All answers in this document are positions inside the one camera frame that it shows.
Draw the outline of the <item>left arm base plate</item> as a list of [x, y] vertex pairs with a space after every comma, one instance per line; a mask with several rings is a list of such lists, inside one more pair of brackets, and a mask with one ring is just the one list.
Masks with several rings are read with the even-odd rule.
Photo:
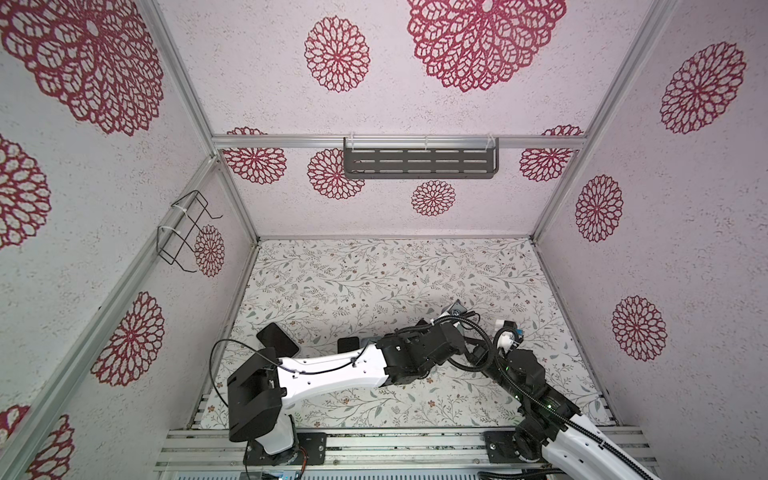
[[249, 440], [243, 464], [257, 466], [317, 466], [325, 462], [328, 435], [299, 432], [277, 440], [266, 437]]

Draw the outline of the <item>black phone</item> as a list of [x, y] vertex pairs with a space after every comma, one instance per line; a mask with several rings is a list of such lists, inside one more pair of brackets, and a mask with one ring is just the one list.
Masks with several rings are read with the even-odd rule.
[[360, 348], [361, 348], [361, 341], [360, 341], [360, 338], [357, 336], [344, 337], [337, 340], [337, 352], [339, 354], [357, 351]]
[[300, 353], [299, 344], [275, 322], [259, 330], [256, 338], [264, 347], [273, 348], [278, 357], [294, 358]]

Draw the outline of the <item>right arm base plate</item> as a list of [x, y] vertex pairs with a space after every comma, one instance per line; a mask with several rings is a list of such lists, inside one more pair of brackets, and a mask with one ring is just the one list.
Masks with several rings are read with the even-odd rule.
[[518, 430], [489, 430], [482, 434], [491, 464], [535, 463], [541, 446], [528, 433]]

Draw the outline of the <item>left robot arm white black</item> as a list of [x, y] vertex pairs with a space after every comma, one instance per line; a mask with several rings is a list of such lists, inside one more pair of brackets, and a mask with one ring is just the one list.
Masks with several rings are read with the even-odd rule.
[[228, 437], [255, 442], [271, 456], [296, 448], [296, 403], [340, 390], [410, 384], [467, 352], [462, 331], [446, 318], [401, 329], [357, 350], [315, 358], [253, 353], [226, 381]]

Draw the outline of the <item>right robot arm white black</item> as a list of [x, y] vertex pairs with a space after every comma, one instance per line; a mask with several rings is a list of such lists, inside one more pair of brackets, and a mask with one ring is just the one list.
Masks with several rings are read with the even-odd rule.
[[610, 440], [567, 397], [546, 382], [545, 369], [525, 349], [492, 351], [475, 342], [465, 358], [520, 403], [523, 420], [506, 447], [521, 460], [547, 468], [518, 474], [481, 471], [480, 479], [656, 479], [658, 476]]

